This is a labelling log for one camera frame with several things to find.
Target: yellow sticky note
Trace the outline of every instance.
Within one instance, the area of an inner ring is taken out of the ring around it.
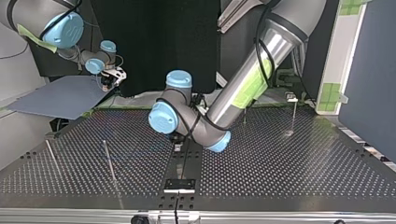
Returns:
[[[58,49],[55,46],[38,39],[34,34],[32,34],[30,31],[28,31],[20,24],[18,24],[18,33],[20,35],[27,36],[29,39],[33,40],[38,46],[41,46],[44,49],[49,49],[50,51],[52,51],[52,53],[55,53],[56,50]]]

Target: green tape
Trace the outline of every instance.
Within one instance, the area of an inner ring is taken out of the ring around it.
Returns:
[[[340,90],[341,84],[339,83],[324,83],[318,104],[318,111],[335,111],[340,101]]]
[[[358,15],[361,11],[361,6],[364,4],[363,0],[342,0],[340,15],[350,16]]]
[[[32,34],[28,29],[18,24],[18,34],[22,36],[26,36],[35,42],[38,46],[43,47],[44,49],[49,49],[52,53],[56,53],[57,48],[45,41],[38,39],[34,34]]]
[[[271,74],[271,63],[269,60],[262,61],[264,70],[267,76]],[[260,69],[259,63],[250,70],[247,78],[245,78],[241,90],[236,94],[233,100],[233,105],[245,109],[250,102],[259,97],[268,89],[267,83],[262,77],[262,70]]]

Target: black bracket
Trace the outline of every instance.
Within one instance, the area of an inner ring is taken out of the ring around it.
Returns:
[[[168,179],[166,180],[163,192],[165,193],[180,193],[192,194],[195,193],[194,179]]]

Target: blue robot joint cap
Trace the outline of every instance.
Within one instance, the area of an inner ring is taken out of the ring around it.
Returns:
[[[186,71],[175,70],[166,76],[166,85],[175,88],[191,88],[192,77]]]

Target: robotic arm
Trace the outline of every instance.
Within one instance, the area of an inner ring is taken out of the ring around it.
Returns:
[[[77,45],[84,31],[84,20],[77,9],[82,0],[0,0],[0,22],[45,47],[51,46],[66,60],[82,65],[92,74],[102,74],[104,91],[118,86],[126,73],[116,66],[117,46],[101,43],[101,50],[90,52]]]
[[[235,2],[255,2],[258,5],[270,1]],[[232,136],[228,129],[248,105],[268,88],[261,65],[266,74],[271,74],[295,47],[311,35],[325,4],[326,0],[280,1],[265,22],[266,28],[260,36],[263,48],[259,52],[255,49],[251,51],[205,115],[189,107],[190,74],[184,71],[170,73],[163,96],[149,114],[151,127],[159,133],[178,132],[212,151],[223,151]]]

